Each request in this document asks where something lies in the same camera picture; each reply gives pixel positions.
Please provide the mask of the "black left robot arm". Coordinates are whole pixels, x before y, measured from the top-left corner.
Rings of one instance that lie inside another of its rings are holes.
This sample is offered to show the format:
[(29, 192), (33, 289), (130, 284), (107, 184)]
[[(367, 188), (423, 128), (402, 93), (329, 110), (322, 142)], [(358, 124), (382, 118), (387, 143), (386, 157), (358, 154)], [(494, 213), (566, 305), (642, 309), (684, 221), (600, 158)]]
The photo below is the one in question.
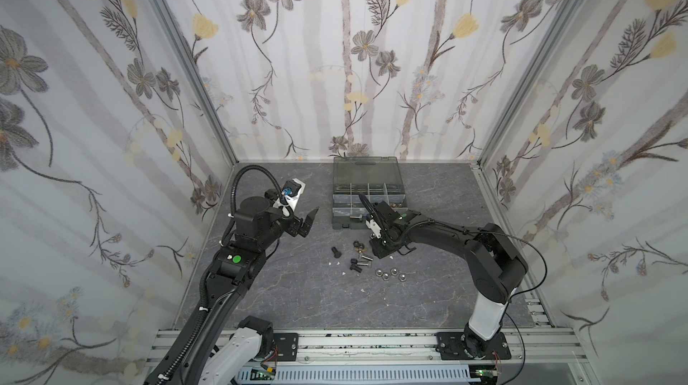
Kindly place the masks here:
[(241, 168), (229, 187), (230, 221), (199, 281), (195, 311), (145, 379), (147, 384), (229, 384), (253, 360), (277, 355), (273, 326), (249, 316), (217, 346), (228, 318), (247, 295), (281, 236), (308, 236), (317, 212), (296, 214), (306, 185), (280, 184), (265, 167)]

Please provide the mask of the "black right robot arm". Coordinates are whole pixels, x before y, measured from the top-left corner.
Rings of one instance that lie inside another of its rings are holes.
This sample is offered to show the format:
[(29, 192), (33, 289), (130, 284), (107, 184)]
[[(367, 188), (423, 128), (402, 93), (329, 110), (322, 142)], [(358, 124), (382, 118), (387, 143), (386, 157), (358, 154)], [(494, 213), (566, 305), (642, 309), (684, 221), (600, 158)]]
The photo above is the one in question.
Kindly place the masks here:
[[(468, 265), (478, 291), (476, 304), (458, 342), (446, 343), (439, 351), (473, 360), (497, 357), (502, 348), (503, 318), (512, 299), (546, 282), (548, 264), (541, 251), (494, 223), (483, 227), (453, 225), (414, 210), (401, 214), (384, 201), (370, 201), (363, 193), (358, 198), (367, 211), (364, 222), (371, 231), (369, 244), (377, 258), (408, 255), (418, 244), (424, 244), (455, 255)], [(532, 248), (543, 263), (544, 275), (532, 288), (521, 288), (530, 266), (517, 242)]]

